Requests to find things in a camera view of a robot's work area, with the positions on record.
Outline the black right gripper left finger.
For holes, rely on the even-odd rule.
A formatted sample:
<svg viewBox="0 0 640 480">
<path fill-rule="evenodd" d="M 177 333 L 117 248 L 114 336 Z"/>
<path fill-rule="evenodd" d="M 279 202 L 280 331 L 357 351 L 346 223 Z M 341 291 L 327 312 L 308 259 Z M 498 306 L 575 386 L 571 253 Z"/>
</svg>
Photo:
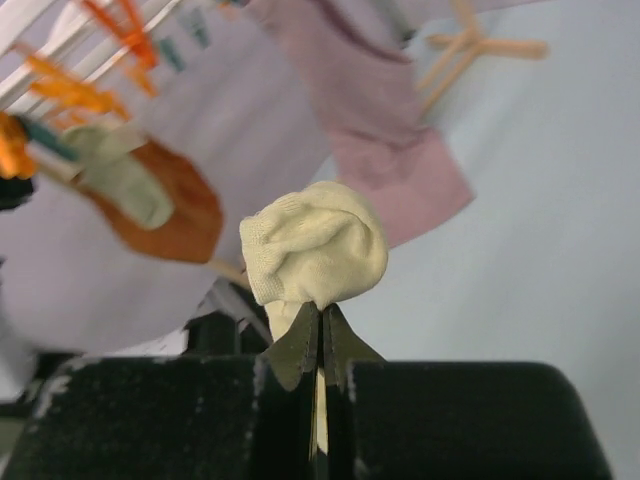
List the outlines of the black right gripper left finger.
<svg viewBox="0 0 640 480">
<path fill-rule="evenodd" d="M 6 479 L 311 479 L 320 315 L 265 352 L 80 357 L 45 383 Z"/>
</svg>

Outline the teal clothes peg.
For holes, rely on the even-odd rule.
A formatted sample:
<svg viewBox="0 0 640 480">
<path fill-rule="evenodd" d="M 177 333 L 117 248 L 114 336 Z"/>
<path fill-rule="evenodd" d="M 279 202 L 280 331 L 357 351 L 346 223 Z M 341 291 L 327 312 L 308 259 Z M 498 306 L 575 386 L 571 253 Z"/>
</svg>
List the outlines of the teal clothes peg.
<svg viewBox="0 0 640 480">
<path fill-rule="evenodd" d="M 14 118 L 25 131 L 29 141 L 36 142 L 67 161 L 76 162 L 78 160 L 78 153 L 48 127 L 24 115 L 14 115 Z"/>
</svg>

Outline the cream sock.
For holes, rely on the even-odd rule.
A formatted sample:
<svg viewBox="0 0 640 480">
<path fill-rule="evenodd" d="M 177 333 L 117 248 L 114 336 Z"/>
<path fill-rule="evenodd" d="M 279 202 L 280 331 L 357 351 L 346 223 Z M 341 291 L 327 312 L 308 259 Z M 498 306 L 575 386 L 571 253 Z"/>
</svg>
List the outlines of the cream sock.
<svg viewBox="0 0 640 480">
<path fill-rule="evenodd" d="M 100 194 L 144 230 L 166 224 L 174 203 L 133 152 L 147 144 L 129 124 L 98 122 L 71 127 L 61 139 L 79 155 L 80 185 Z"/>
<path fill-rule="evenodd" d="M 383 227 L 368 201 L 333 181 L 286 194 L 239 226 L 246 273 L 269 319 L 264 352 L 286 391 L 315 383 L 313 445 L 328 459 L 347 454 L 338 401 L 352 361 L 381 355 L 349 325 L 338 304 L 376 286 L 388 264 Z"/>
</svg>

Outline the orange clothes peg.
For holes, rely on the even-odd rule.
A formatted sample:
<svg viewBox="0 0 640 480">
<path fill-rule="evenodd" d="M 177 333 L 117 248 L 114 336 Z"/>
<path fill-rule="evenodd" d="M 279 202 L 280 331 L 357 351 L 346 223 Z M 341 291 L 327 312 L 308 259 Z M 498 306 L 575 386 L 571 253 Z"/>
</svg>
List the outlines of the orange clothes peg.
<svg viewBox="0 0 640 480">
<path fill-rule="evenodd" d="M 112 113 L 125 121 L 131 119 L 127 109 L 111 91 L 98 90 L 92 83 L 81 80 L 35 52 L 22 50 L 22 53 L 26 64 L 37 76 L 30 84 L 30 90 L 35 94 L 64 108 L 82 108 L 101 115 Z"/>
<path fill-rule="evenodd" d="M 113 16 L 96 1 L 81 0 L 79 4 L 91 14 L 102 27 L 107 29 L 121 43 L 125 52 L 133 58 L 133 64 L 126 68 L 128 77 L 150 97 L 158 91 L 149 72 L 158 64 L 151 38 L 145 31 L 145 24 L 134 1 L 119 0 L 115 4 L 122 11 Z"/>
</svg>

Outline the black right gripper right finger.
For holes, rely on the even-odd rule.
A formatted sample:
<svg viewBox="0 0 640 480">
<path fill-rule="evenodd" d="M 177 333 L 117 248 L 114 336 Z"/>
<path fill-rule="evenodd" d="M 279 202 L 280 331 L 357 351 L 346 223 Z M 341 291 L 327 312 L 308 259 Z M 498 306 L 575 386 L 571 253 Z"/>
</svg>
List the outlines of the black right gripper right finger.
<svg viewBox="0 0 640 480">
<path fill-rule="evenodd" d="M 536 362 L 385 361 L 323 316 L 332 479 L 609 479 L 580 396 Z"/>
</svg>

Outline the white round clip hanger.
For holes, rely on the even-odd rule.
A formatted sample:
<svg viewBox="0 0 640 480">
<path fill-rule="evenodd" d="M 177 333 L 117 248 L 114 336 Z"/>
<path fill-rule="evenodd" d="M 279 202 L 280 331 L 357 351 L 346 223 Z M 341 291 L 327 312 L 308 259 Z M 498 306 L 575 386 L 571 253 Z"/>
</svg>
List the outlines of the white round clip hanger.
<svg viewBox="0 0 640 480">
<path fill-rule="evenodd" d="M 1 6 L 1 14 L 4 20 L 9 16 L 23 12 L 24 16 L 9 22 L 13 29 L 21 27 L 27 30 L 38 18 L 44 16 L 53 3 L 51 1 L 30 1 L 28 5 L 32 10 L 26 10 L 27 5 L 17 1 L 7 1 Z M 148 1 L 141 6 L 142 18 L 145 21 L 144 31 L 152 32 L 158 28 L 174 10 L 182 4 L 181 0 L 172 1 Z M 125 55 L 125 49 L 116 45 L 114 40 L 105 39 L 99 43 L 92 43 L 90 36 L 93 34 L 94 22 L 84 14 L 72 18 L 71 13 L 76 7 L 66 7 L 61 11 L 59 19 L 54 26 L 51 38 L 40 49 L 45 56 L 63 61 L 72 54 L 80 52 L 84 55 L 78 63 L 72 66 L 72 71 L 83 79 L 94 82 L 106 75 Z M 31 100 L 27 96 L 28 85 L 31 82 L 31 74 L 25 67 L 16 68 L 1 82 L 1 107 L 5 110 L 31 111 L 37 108 L 41 102 Z"/>
</svg>

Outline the orange sock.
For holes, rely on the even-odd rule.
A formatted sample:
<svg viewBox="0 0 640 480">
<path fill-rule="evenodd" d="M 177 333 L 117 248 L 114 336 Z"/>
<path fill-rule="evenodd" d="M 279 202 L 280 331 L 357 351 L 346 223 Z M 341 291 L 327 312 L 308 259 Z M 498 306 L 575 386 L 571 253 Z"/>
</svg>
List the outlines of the orange sock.
<svg viewBox="0 0 640 480">
<path fill-rule="evenodd" d="M 130 153 L 151 176 L 161 202 L 138 220 L 106 194 L 74 178 L 71 184 L 90 201 L 128 249 L 144 256 L 205 264 L 215 253 L 225 215 L 221 201 L 196 165 L 151 136 Z"/>
</svg>

